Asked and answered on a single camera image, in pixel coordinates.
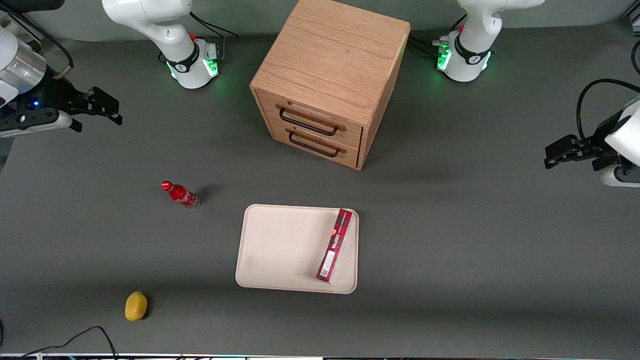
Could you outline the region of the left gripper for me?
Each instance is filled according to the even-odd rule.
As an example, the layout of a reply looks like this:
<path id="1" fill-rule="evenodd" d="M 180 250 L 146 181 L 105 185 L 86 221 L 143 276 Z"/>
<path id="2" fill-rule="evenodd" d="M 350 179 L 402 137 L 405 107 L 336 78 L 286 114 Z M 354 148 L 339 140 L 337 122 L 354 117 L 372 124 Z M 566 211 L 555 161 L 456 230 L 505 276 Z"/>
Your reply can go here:
<path id="1" fill-rule="evenodd" d="M 545 148 L 546 158 L 544 168 L 550 170 L 555 166 L 567 162 L 580 162 L 597 157 L 599 165 L 594 170 L 602 170 L 605 164 L 622 166 L 624 171 L 629 168 L 629 116 L 624 116 L 624 110 L 619 110 L 597 125 L 588 140 L 568 134 L 554 141 Z"/>

